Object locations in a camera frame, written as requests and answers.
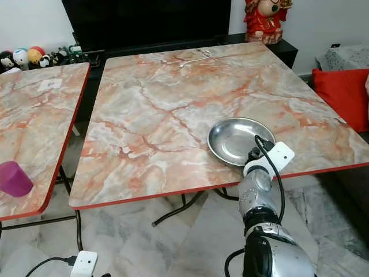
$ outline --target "purple cup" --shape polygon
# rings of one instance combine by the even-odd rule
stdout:
[[[32,181],[14,161],[0,164],[0,190],[14,196],[25,196],[33,187]]]

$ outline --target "marble tabletop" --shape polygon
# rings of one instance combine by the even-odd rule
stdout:
[[[43,212],[81,100],[89,63],[0,75],[0,163],[16,161],[33,188],[0,192],[0,221]]]
[[[369,165],[369,145],[260,43],[107,60],[69,204],[98,207],[238,182],[206,138],[248,117],[296,153],[283,177]]]

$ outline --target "white label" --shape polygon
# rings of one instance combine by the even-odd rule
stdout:
[[[63,79],[49,79],[42,81],[39,89],[37,91],[48,91],[53,88],[60,88]]]

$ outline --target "metal bowl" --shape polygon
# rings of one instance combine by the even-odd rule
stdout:
[[[244,166],[248,153],[254,147],[255,135],[276,143],[271,131],[255,120],[243,117],[216,123],[208,135],[208,146],[219,159],[234,166]]]

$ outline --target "black cable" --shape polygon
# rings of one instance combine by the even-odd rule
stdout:
[[[231,262],[231,260],[234,258],[234,257],[237,257],[238,255],[241,255],[242,253],[244,253],[244,248],[240,249],[240,250],[237,250],[235,252],[233,252],[232,254],[230,254],[228,256],[228,258],[225,260],[225,264],[224,264],[224,274],[225,274],[225,277],[231,277],[229,275],[229,263]]]
[[[25,277],[29,277],[32,274],[33,271],[35,271],[41,265],[47,263],[48,261],[64,261],[64,262],[68,263],[68,265],[74,265],[74,263],[76,262],[76,258],[77,258],[77,256],[71,256],[69,258],[53,257],[53,258],[46,259],[46,260],[42,261],[41,263],[39,263],[38,265],[36,265],[33,269],[31,269]]]
[[[276,169],[276,166],[274,165],[274,163],[272,162],[272,160],[270,159],[270,157],[268,156],[268,154],[266,153],[265,149],[263,146],[261,146],[260,142],[264,145],[266,143],[268,143],[268,141],[265,141],[264,139],[262,139],[259,135],[255,135],[255,142],[257,144],[257,146],[259,147],[260,151],[264,154],[265,158],[268,160],[270,166],[273,168],[274,173],[277,176],[277,180],[278,180],[278,184],[279,184],[279,190],[280,190],[280,194],[281,194],[281,212],[279,214],[279,222],[282,223],[282,219],[283,219],[283,215],[284,215],[284,207],[285,207],[285,199],[284,199],[284,188],[283,188],[283,184],[282,184],[282,180],[281,180],[281,176],[279,175],[278,170]]]

